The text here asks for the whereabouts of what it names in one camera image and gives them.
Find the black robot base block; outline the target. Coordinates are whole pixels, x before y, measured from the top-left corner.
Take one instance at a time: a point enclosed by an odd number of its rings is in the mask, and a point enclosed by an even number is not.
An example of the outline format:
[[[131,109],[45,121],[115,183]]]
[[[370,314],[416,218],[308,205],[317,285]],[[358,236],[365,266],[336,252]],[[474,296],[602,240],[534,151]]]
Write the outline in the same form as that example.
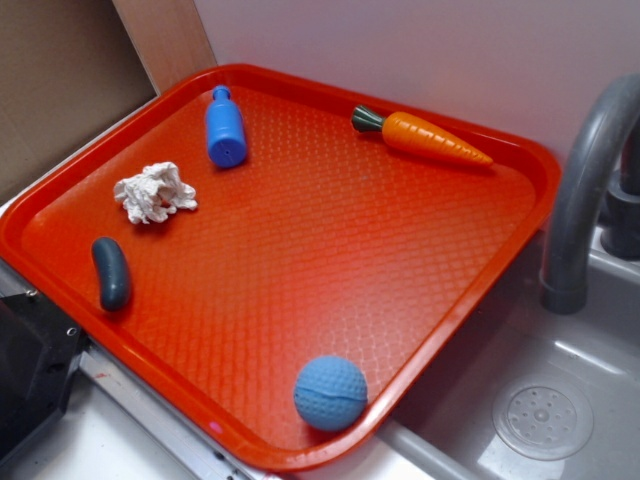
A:
[[[49,298],[1,299],[1,463],[6,464],[66,413],[82,328]]]

